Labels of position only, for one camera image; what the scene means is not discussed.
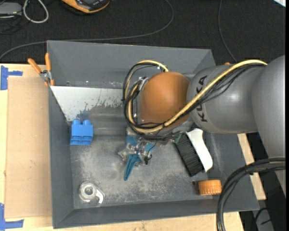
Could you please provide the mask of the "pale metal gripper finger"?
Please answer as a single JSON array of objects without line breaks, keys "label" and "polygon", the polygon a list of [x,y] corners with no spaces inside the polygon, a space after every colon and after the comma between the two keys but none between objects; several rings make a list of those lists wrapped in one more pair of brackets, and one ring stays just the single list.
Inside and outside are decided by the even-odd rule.
[{"label": "pale metal gripper finger", "polygon": [[138,161],[136,163],[136,165],[142,165],[148,164],[148,161],[152,158],[152,154],[151,152],[148,152],[147,154],[138,154]]},{"label": "pale metal gripper finger", "polygon": [[128,161],[128,156],[131,154],[131,151],[130,149],[125,148],[121,151],[118,151],[117,154],[121,157],[123,161]]}]

